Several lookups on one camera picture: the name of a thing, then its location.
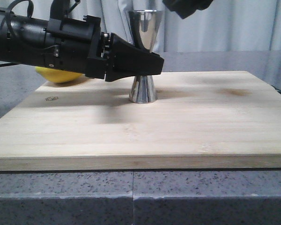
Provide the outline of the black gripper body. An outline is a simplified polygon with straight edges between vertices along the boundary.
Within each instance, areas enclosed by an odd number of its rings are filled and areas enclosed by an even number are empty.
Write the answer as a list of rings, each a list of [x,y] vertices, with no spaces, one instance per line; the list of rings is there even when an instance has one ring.
[[[185,19],[197,10],[207,9],[213,0],[163,0],[163,4],[171,12],[176,12],[181,19]]]
[[[85,21],[65,16],[50,16],[45,43],[53,50],[44,54],[44,66],[104,79],[107,60],[101,56],[101,18],[86,16]]]

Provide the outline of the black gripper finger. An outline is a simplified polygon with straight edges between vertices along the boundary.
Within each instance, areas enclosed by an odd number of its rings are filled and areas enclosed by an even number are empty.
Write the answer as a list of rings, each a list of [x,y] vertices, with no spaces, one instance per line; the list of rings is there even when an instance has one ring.
[[[159,75],[164,59],[153,52],[139,49],[111,33],[105,81],[113,82],[138,75]]]
[[[133,44],[140,49],[152,52],[152,12],[128,11],[128,22]]]

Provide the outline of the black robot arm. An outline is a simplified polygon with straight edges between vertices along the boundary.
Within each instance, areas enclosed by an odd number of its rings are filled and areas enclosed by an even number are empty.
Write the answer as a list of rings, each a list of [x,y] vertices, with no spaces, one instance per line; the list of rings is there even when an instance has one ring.
[[[158,75],[164,60],[118,35],[104,37],[100,18],[48,21],[20,15],[7,25],[0,11],[0,61],[53,68],[113,82],[137,75]]]

